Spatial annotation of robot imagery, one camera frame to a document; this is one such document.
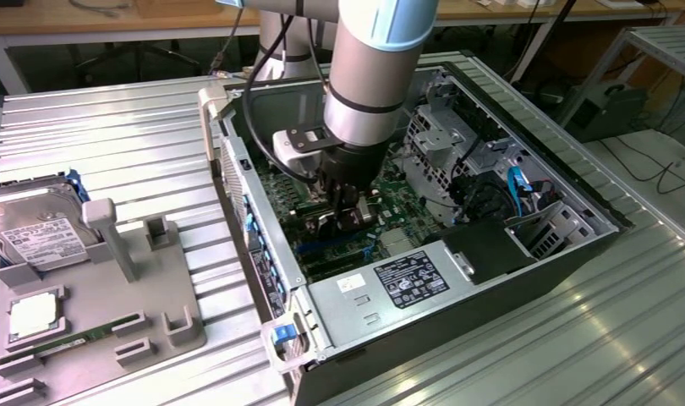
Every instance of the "power supply label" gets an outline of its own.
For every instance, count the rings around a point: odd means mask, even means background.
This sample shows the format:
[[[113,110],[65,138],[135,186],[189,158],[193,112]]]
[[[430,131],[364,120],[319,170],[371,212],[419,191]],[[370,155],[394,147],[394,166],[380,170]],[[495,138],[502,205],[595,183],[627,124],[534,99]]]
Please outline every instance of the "power supply label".
[[[375,272],[399,309],[450,289],[424,251],[378,266]]]
[[[68,218],[2,231],[1,235],[33,266],[85,252],[84,242]]]

